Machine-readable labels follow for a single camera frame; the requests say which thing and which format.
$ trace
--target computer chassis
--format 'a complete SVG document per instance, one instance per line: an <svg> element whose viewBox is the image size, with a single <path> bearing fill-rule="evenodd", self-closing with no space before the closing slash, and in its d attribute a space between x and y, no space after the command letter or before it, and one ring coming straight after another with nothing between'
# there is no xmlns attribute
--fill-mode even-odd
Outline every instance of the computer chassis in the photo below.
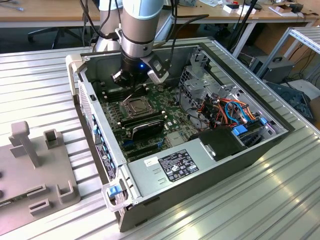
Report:
<svg viewBox="0 0 320 240"><path fill-rule="evenodd" d="M164 60L170 47L155 52ZM71 91L120 232L251 166L294 130L203 43L177 45L166 85L142 84L130 106L130 92L110 78L119 57L119 51L84 53L67 57L67 66L69 77L75 72L79 78L79 93L72 84ZM231 83L221 82L212 67ZM134 116L139 111L143 115ZM220 120L223 112L233 117Z"/></svg>

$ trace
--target warning label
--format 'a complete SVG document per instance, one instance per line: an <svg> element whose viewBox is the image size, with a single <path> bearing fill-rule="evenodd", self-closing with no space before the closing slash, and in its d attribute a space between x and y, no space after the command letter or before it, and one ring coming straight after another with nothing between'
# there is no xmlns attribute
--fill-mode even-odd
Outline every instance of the warning label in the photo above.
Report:
<svg viewBox="0 0 320 240"><path fill-rule="evenodd" d="M158 161L170 182L175 182L199 170L185 149L160 158Z"/></svg>

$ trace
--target power supply unit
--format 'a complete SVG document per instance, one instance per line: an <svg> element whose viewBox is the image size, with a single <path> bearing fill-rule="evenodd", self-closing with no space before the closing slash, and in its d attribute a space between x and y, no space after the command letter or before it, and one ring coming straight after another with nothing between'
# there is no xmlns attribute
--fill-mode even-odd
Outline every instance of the power supply unit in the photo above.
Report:
<svg viewBox="0 0 320 240"><path fill-rule="evenodd" d="M257 72L265 63L267 58L268 56L257 56L253 60L249 69L254 74L257 74ZM283 79L289 75L294 66L295 64L293 62L289 61L284 56L278 55L272 60L272 62L266 68L266 70L261 76L261 79L267 80L271 83L280 84L283 81Z"/></svg>

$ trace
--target blue latch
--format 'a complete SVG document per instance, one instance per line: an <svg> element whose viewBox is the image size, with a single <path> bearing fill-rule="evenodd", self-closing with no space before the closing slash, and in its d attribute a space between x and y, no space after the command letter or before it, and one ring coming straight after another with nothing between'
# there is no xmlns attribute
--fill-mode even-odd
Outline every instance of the blue latch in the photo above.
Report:
<svg viewBox="0 0 320 240"><path fill-rule="evenodd" d="M261 118L260 118L260 122L261 122L263 125L266 125L268 121L267 121L264 117L261 117Z"/></svg>
<svg viewBox="0 0 320 240"><path fill-rule="evenodd" d="M248 131L248 129L246 129L243 125L235 126L235 127L233 128L233 130L232 130L232 132L233 132L236 136L238 136L238 135L240 135L240 134L243 134L243 133L245 133L245 132L247 132L247 131Z"/></svg>
<svg viewBox="0 0 320 240"><path fill-rule="evenodd" d="M114 197L117 194L122 193L122 189L121 189L120 185L115 185L115 186L109 187L106 191L107 191L110 198Z"/></svg>
<svg viewBox="0 0 320 240"><path fill-rule="evenodd" d="M93 126L93 133L94 133L94 134L97 134L97 132L98 132L98 126L97 126L97 125L94 125L94 126Z"/></svg>

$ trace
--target cpu socket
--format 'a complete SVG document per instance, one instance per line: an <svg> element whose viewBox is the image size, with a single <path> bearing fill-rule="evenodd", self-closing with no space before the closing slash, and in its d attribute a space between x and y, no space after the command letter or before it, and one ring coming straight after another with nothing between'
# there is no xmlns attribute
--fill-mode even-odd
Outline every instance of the cpu socket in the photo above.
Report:
<svg viewBox="0 0 320 240"><path fill-rule="evenodd" d="M144 96L128 99L122 104L127 110L128 115L132 118L149 115L155 112Z"/></svg>

